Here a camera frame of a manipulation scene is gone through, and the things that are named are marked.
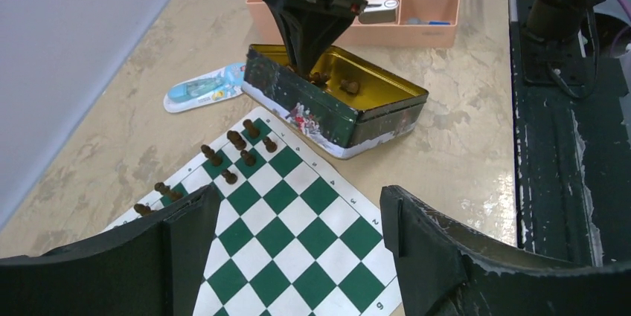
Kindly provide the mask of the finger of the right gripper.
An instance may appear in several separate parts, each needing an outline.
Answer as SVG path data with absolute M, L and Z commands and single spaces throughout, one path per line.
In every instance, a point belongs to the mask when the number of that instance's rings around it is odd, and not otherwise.
M 268 0 L 268 7 L 290 64 L 306 75 L 362 12 L 362 0 Z

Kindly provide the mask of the brown chess knight piece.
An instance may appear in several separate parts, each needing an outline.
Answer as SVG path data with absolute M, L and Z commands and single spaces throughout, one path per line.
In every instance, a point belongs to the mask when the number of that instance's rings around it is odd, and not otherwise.
M 149 216 L 151 213 L 154 213 L 151 207 L 141 203 L 134 204 L 133 210 L 141 217 Z

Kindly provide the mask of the gold tin brown pieces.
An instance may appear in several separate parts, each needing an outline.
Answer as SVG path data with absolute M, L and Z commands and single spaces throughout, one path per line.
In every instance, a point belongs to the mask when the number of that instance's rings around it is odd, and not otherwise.
M 294 72 L 283 45 L 253 44 L 246 56 L 243 91 L 330 155 L 349 159 L 410 133 L 426 89 L 340 47 L 328 48 L 311 73 L 329 76 L 316 85 Z M 342 80 L 360 84 L 357 95 Z

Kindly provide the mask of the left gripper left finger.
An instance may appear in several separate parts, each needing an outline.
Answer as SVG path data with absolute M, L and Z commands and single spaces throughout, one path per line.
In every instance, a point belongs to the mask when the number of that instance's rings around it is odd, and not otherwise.
M 3 315 L 191 315 L 221 198 L 177 202 L 38 256 L 1 261 Z

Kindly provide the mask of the brown chess piece fourteenth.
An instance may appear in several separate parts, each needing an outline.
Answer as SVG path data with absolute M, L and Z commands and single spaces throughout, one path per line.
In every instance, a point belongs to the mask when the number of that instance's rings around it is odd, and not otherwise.
M 201 145 L 200 150 L 212 166 L 218 167 L 223 163 L 222 157 L 219 156 L 214 149 L 210 148 L 209 145 Z

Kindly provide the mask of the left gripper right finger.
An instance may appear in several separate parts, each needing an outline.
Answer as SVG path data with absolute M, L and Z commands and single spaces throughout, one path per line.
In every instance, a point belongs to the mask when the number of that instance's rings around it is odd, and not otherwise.
M 630 264 L 581 266 L 507 245 L 416 198 L 380 194 L 407 315 L 628 315 Z

